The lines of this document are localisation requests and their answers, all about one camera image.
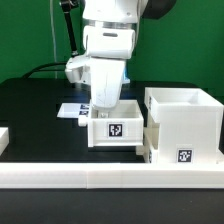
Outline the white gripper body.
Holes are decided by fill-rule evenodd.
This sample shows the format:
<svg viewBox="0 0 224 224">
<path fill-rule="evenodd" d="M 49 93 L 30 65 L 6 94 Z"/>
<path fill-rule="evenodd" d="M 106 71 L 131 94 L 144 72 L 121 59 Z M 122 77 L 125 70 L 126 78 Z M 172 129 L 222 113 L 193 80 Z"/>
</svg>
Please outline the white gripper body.
<svg viewBox="0 0 224 224">
<path fill-rule="evenodd" d="M 91 101 L 95 109 L 115 108 L 120 97 L 126 61 L 135 46 L 133 29 L 112 29 L 85 26 L 85 53 L 70 58 L 66 75 L 71 83 L 85 76 L 91 85 Z"/>
</svg>

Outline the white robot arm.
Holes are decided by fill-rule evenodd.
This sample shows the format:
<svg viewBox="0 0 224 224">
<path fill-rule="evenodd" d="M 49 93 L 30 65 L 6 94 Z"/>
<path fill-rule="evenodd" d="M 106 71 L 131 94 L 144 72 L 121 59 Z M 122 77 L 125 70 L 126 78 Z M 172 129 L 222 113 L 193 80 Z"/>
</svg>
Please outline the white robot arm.
<svg viewBox="0 0 224 224">
<path fill-rule="evenodd" d="M 85 53 L 71 57 L 65 72 L 70 82 L 86 81 L 91 86 L 93 108 L 108 112 L 116 107 L 140 20 L 162 18 L 176 1 L 84 0 Z"/>
</svg>

